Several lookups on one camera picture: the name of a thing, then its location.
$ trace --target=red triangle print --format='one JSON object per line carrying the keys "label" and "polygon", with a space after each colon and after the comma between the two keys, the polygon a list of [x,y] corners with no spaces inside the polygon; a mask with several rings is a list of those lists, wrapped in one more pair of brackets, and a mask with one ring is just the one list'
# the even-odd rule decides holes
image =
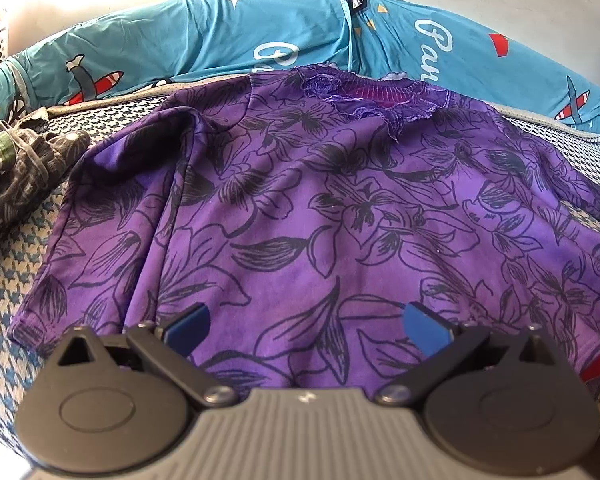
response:
{"label": "red triangle print", "polygon": [[509,53],[509,40],[497,32],[492,32],[489,36],[493,41],[498,57],[506,56]]}

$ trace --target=black floral pattern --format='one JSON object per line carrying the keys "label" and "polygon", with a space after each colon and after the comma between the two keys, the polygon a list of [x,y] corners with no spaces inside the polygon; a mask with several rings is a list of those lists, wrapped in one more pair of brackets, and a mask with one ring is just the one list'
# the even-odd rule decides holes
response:
{"label": "black floral pattern", "polygon": [[582,368],[600,235],[564,200],[600,220],[600,189],[548,143],[423,82],[308,67],[187,89],[78,164],[11,336],[48,352],[74,324],[201,301],[192,359],[241,394],[371,393],[422,359],[401,326],[417,300],[505,332],[540,322]]}

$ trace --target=houndstooth fabric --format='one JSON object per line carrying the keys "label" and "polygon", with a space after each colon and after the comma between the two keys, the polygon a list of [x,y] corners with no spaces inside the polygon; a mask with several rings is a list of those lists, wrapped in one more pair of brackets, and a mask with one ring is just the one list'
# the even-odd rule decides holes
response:
{"label": "houndstooth fabric", "polygon": [[[50,130],[64,134],[85,129],[91,134],[92,143],[95,143],[146,115],[163,99],[144,99],[61,116],[51,121]],[[554,143],[574,167],[600,184],[600,142],[587,142],[520,120],[511,121],[523,130]],[[53,190],[0,244],[0,442],[18,452],[13,431],[14,414],[43,362],[35,354],[12,344],[6,332],[11,316],[19,308],[42,262],[46,240],[58,214],[65,187],[66,183],[63,183]],[[600,232],[599,222],[583,211],[568,206],[580,222]]]}

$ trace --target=dark patterned cloth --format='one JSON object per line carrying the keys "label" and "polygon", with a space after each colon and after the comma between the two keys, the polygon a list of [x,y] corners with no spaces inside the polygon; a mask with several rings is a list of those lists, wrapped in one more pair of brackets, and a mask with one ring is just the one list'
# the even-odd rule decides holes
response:
{"label": "dark patterned cloth", "polygon": [[402,305],[600,353],[600,188],[483,102],[325,67],[179,91],[74,169],[10,335],[42,354],[203,301],[241,390],[362,386],[420,355]]}
{"label": "dark patterned cloth", "polygon": [[[164,100],[142,99],[112,107],[53,118],[46,135],[65,136],[76,130],[90,133],[91,145],[144,117]],[[19,309],[42,264],[46,245],[64,197],[68,175],[34,211],[0,241],[0,443],[22,453],[13,429],[15,412],[43,359],[7,338],[11,316]]]}
{"label": "dark patterned cloth", "polygon": [[87,132],[46,136],[47,125],[43,109],[16,127],[0,121],[0,235],[43,200],[89,147]]}

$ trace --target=gray gripper base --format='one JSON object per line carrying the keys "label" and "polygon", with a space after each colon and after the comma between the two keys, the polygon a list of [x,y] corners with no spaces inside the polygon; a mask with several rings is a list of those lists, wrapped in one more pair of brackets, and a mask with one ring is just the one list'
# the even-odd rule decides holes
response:
{"label": "gray gripper base", "polygon": [[[65,478],[34,470],[27,480]],[[116,480],[512,480],[439,450],[410,410],[361,390],[262,390],[208,410],[171,453]],[[593,480],[579,467],[535,478]]]}

